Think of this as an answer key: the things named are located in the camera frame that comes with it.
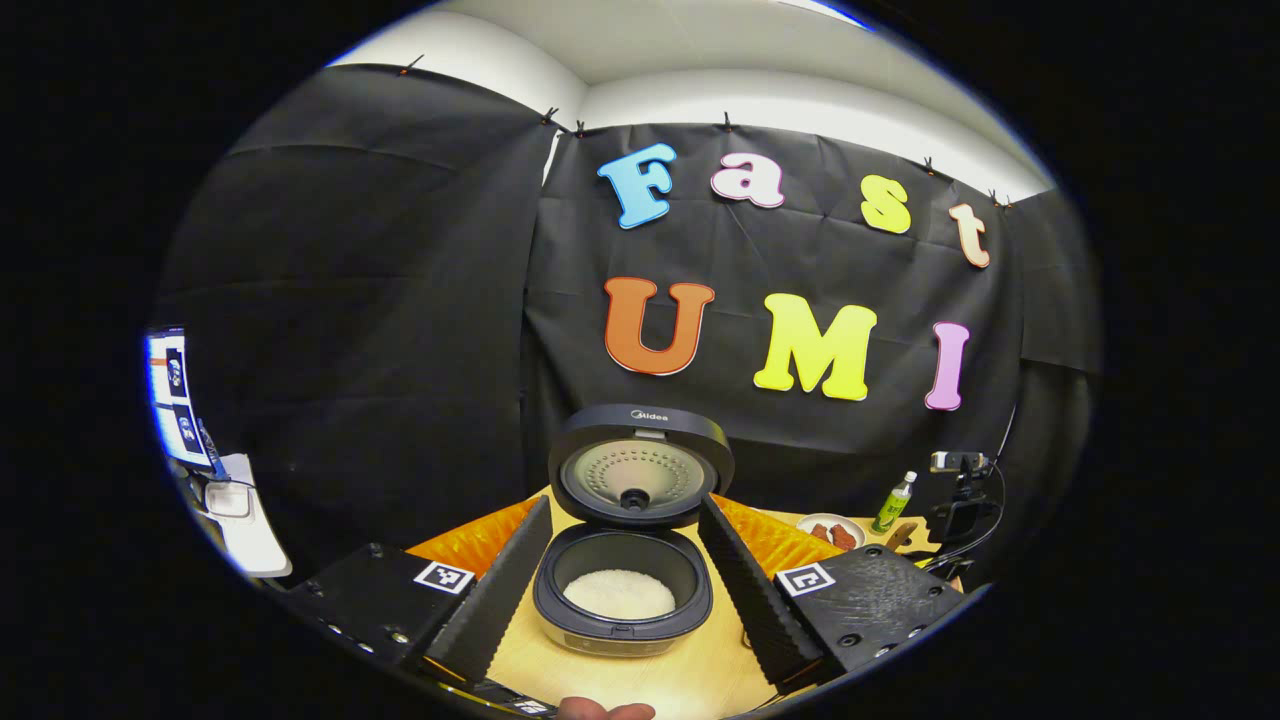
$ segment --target plate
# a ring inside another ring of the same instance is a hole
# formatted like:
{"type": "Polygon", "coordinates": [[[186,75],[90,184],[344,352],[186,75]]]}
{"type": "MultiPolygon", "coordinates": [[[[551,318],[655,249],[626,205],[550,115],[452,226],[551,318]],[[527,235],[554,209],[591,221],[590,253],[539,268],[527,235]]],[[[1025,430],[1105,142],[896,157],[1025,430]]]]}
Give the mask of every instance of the plate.
{"type": "Polygon", "coordinates": [[[831,512],[814,512],[813,515],[805,515],[804,518],[800,518],[799,523],[796,523],[796,528],[800,528],[801,530],[808,533],[813,530],[813,527],[819,523],[827,527],[828,542],[831,541],[831,527],[840,525],[841,528],[849,530],[849,534],[854,536],[854,539],[858,541],[858,544],[855,544],[854,547],[861,547],[867,544],[867,533],[863,532],[861,527],[859,527],[858,523],[854,523],[849,518],[832,515],[831,512]]]}

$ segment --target orange letter u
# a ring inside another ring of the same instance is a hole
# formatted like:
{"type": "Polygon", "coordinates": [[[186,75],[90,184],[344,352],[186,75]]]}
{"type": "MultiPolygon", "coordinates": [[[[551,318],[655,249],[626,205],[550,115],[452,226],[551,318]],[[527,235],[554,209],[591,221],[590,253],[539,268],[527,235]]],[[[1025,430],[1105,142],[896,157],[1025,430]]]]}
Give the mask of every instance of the orange letter u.
{"type": "Polygon", "coordinates": [[[716,300],[716,291],[695,283],[671,286],[676,300],[676,333],[663,351],[649,350],[640,341],[644,307],[658,295],[658,286],[644,278],[611,278],[604,283],[609,293],[609,318],[604,325],[604,348],[618,365],[635,373],[671,375],[694,361],[701,336],[703,309],[716,300]]]}

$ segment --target white wall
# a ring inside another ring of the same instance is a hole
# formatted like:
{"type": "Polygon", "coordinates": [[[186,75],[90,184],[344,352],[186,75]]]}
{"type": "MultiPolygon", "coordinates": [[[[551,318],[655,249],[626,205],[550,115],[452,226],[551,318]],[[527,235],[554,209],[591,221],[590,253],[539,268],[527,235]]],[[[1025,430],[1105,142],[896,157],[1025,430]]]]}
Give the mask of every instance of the white wall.
{"type": "Polygon", "coordinates": [[[586,83],[525,38],[495,24],[457,13],[429,10],[404,18],[330,65],[380,63],[407,65],[465,79],[545,113],[573,127],[586,83]]]}
{"type": "Polygon", "coordinates": [[[410,15],[330,65],[383,63],[472,82],[573,128],[636,123],[721,123],[791,129],[856,142],[934,167],[1001,200],[1047,190],[1050,181],[963,123],[887,92],[847,82],[746,69],[655,73],[588,86],[525,38],[444,10],[410,15]]]}
{"type": "Polygon", "coordinates": [[[808,132],[856,142],[933,167],[1004,200],[1048,184],[977,132],[900,97],[838,81],[768,70],[685,70],[593,86],[586,127],[722,123],[808,132]]]}

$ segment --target monitor screen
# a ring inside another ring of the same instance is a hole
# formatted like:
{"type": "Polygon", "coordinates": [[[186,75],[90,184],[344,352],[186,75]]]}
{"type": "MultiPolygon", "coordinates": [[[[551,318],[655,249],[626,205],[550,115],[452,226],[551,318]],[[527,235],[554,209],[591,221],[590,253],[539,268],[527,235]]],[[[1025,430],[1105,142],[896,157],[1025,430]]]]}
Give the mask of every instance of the monitor screen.
{"type": "Polygon", "coordinates": [[[212,468],[191,407],[187,343],[182,328],[147,333],[147,368],[151,409],[165,452],[179,462],[212,468]]]}

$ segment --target white rice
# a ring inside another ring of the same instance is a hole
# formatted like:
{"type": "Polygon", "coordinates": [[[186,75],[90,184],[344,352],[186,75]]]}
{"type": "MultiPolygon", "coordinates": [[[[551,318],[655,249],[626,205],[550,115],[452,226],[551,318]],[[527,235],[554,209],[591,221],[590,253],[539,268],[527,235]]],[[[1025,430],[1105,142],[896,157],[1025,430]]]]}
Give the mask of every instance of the white rice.
{"type": "Polygon", "coordinates": [[[676,609],[667,585],[631,570],[588,573],[564,587],[564,597],[582,610],[618,620],[657,618],[676,609]]]}

